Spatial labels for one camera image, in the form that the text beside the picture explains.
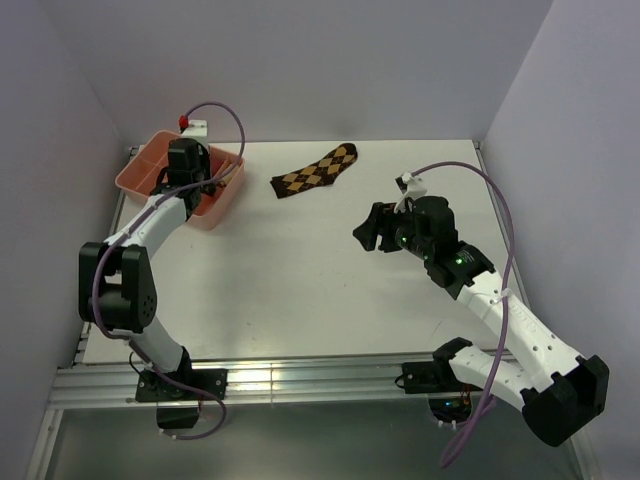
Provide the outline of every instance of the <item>purple cable sleeve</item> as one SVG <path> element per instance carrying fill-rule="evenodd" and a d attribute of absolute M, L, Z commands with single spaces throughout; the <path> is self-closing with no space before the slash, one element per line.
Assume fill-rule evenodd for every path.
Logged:
<path fill-rule="evenodd" d="M 184 185 L 180 188 L 177 188 L 175 190 L 172 190 L 171 192 L 166 193 L 165 195 L 163 195 L 162 197 L 160 197 L 158 199 L 158 201 L 155 203 L 154 206 L 147 208 L 144 212 L 142 212 L 142 214 L 138 217 L 138 219 L 131 225 L 130 229 L 128 232 L 123 232 L 122 235 L 120 235 L 120 237 L 118 237 L 111 245 L 109 245 L 109 247 L 107 247 L 107 249 L 105 250 L 104 254 L 102 255 L 102 257 L 100 258 L 100 261 L 98 262 L 98 265 L 96 267 L 96 273 L 93 277 L 93 284 L 91 286 L 91 309 L 93 310 L 93 318 L 94 321 L 96 322 L 96 325 L 98 326 L 98 328 L 100 329 L 100 331 L 102 332 L 102 334 L 110 339 L 113 340 L 131 340 L 130 337 L 126 336 L 126 335 L 114 335 L 111 332 L 109 332 L 107 330 L 107 328 L 104 325 L 104 321 L 102 320 L 102 315 L 100 314 L 100 306 L 98 305 L 98 298 L 99 298 L 99 294 L 100 294 L 100 279 L 102 278 L 102 272 L 104 270 L 105 265 L 107 264 L 107 260 L 109 259 L 109 257 L 111 256 L 111 254 L 114 252 L 114 250 L 116 248 L 118 248 L 120 245 L 122 245 L 122 243 L 124 243 L 124 241 L 133 233 L 135 232 L 138 228 L 140 228 L 140 226 L 149 218 L 149 216 L 160 206 L 162 205 L 164 202 L 166 202 L 167 200 L 169 200 L 170 198 L 175 197 L 178 193 L 183 192 L 185 190 L 191 190 L 192 188 L 199 188 L 199 187 L 203 187 L 209 183 L 214 183 L 219 181 L 221 178 L 224 178 L 225 176 L 227 176 L 229 173 L 231 173 L 231 171 L 238 165 L 240 165 L 240 162 L 242 160 L 242 155 L 244 154 L 244 147 L 246 144 L 246 138 L 245 138 L 245 133 L 244 133 L 244 126 L 242 125 L 242 122 L 240 121 L 240 118 L 238 117 L 238 115 L 227 105 L 225 105 L 224 103 L 220 103 L 220 102 L 202 102 L 196 106 L 194 106 L 193 108 L 190 108 L 187 113 L 185 114 L 185 116 L 188 118 L 189 115 L 191 115 L 194 111 L 196 111 L 198 108 L 200 107 L 204 107 L 207 105 L 211 105 L 214 107 L 220 107 L 224 110 L 226 110 L 227 112 L 229 112 L 231 114 L 231 116 L 233 117 L 233 119 L 236 121 L 236 123 L 238 124 L 238 128 L 240 130 L 240 151 L 238 152 L 238 156 L 236 157 L 236 160 L 229 165 L 229 167 L 227 167 L 227 169 L 222 172 L 221 174 L 217 174 L 214 175 L 213 178 L 209 179 L 209 180 L 203 180 L 202 182 L 196 182 L 196 183 L 191 183 L 189 185 Z M 130 342 L 130 346 L 133 349 L 134 352 L 136 352 L 136 354 L 145 362 L 147 363 L 151 363 L 149 357 L 142 351 L 142 349 L 133 341 Z M 181 390 L 187 390 L 193 393 L 196 393 L 198 395 L 202 395 L 203 397 L 207 397 L 211 400 L 214 400 L 215 402 L 217 402 L 221 409 L 222 409 L 222 417 L 220 418 L 220 420 L 218 421 L 218 423 L 211 428 L 210 430 L 207 430 L 204 433 L 200 433 L 198 435 L 176 435 L 176 438 L 179 440 L 197 440 L 200 438 L 204 438 L 207 437 L 209 435 L 211 435 L 212 433 L 215 433 L 224 423 L 225 418 L 227 417 L 227 408 L 224 405 L 224 402 L 222 402 L 222 400 L 220 400 L 217 396 L 215 396 L 212 393 L 206 392 L 204 390 L 200 390 L 199 388 L 194 388 L 194 387 L 190 387 L 189 385 L 185 385 L 183 383 L 180 382 L 176 382 L 175 380 L 172 380 L 171 378 L 167 377 L 164 373 L 162 373 L 160 370 L 158 370 L 158 368 L 153 365 L 153 371 L 165 382 L 173 385 L 176 388 L 179 388 Z"/>
<path fill-rule="evenodd" d="M 505 223 L 507 228 L 507 237 L 509 240 L 509 248 L 507 253 L 507 263 L 504 269 L 504 274 L 502 276 L 502 290 L 504 291 L 507 288 L 509 283 L 509 276 L 511 274 L 511 267 L 513 265 L 513 255 L 514 255 L 514 242 L 515 242 L 515 234 L 513 229 L 513 218 L 511 216 L 511 211 L 509 210 L 509 205 L 507 205 L 507 201 L 504 198 L 504 195 L 498 188 L 498 186 L 494 183 L 494 181 L 482 170 L 468 165 L 462 162 L 440 162 L 435 163 L 433 165 L 429 165 L 427 167 L 420 168 L 412 173 L 412 175 L 420 175 L 421 173 L 427 172 L 429 170 L 433 170 L 434 168 L 439 167 L 462 167 L 468 170 L 471 170 L 482 178 L 484 178 L 485 182 L 487 182 L 496 196 L 500 200 L 500 204 L 502 205 L 502 209 L 504 211 Z M 507 297 L 502 298 L 502 328 L 500 331 L 500 339 L 498 340 L 498 347 L 496 348 L 496 355 L 493 359 L 493 364 L 491 365 L 491 370 L 489 371 L 489 375 L 487 376 L 487 382 L 484 385 L 484 389 L 482 391 L 482 395 L 480 397 L 480 401 L 478 402 L 478 407 L 476 411 L 472 414 L 471 418 L 466 422 L 464 429 L 460 430 L 460 432 L 453 437 L 453 439 L 449 442 L 449 444 L 445 447 L 442 452 L 442 456 L 440 457 L 440 467 L 447 468 L 451 465 L 462 453 L 465 445 L 467 444 L 471 434 L 476 428 L 478 421 L 483 416 L 485 408 L 488 403 L 493 399 L 491 395 L 491 386 L 493 385 L 493 381 L 496 378 L 496 374 L 498 373 L 498 367 L 500 366 L 500 360 L 502 359 L 502 354 L 504 353 L 504 347 L 507 340 L 507 331 L 509 326 L 509 300 Z"/>

